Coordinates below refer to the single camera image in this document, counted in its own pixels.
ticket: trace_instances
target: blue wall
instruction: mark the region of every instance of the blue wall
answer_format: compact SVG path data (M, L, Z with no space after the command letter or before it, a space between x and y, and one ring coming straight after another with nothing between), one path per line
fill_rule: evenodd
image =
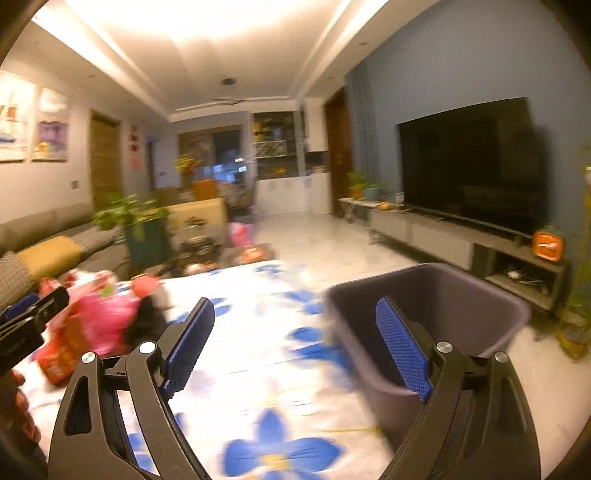
M395 125L528 97L536 127L547 133L550 220L572 245L583 222L583 165L591 164L591 72L539 0L441 0L364 62L379 169L395 192L402 191Z

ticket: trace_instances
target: television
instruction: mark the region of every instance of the television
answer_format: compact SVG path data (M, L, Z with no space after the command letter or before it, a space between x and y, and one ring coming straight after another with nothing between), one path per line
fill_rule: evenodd
M530 236L544 223L544 162L526 98L398 125L404 202Z

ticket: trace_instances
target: gray tv cabinet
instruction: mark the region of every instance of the gray tv cabinet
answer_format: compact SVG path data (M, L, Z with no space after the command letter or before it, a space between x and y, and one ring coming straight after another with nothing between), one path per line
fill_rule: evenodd
M516 245L503 236L415 211L374 209L369 213L369 227L371 231L504 288L538 310L550 313L556 307L566 263L544 261L536 257L529 246ZM545 289L509 278L506 272L509 264L543 281Z

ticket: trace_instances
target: plant pot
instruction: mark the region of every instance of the plant pot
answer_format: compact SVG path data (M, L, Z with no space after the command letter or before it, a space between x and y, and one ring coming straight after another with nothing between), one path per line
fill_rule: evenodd
M181 188L184 192L190 192L192 189L193 176L192 175L182 175L181 176Z
M375 188L371 188L371 189L365 189L363 191L363 193L365 195L365 200L367 202L378 202L379 201L380 190L381 189L379 187L375 187Z
M356 189L355 187L349 188L349 195L351 195L351 198L353 198L355 200L359 200L362 196L361 190Z
M560 342L563 351L573 359L581 358L589 348L587 345L588 328L572 323L562 322L556 331L556 339Z
M219 193L217 192L217 182L215 179L194 181L192 188L195 195L195 200L197 201L211 200L219 196Z
M160 265L173 256L166 218L127 225L124 230L131 264L135 268L144 270Z

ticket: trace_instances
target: gray plastic basket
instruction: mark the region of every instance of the gray plastic basket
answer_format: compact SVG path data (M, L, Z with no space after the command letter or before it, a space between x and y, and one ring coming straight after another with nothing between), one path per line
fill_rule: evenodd
M375 323L375 306L390 296L402 314L421 323L436 342L462 353L491 356L509 345L531 310L517 297L444 264L426 263L336 285L327 292L327 316L349 354L360 387L394 449L421 407L408 390Z

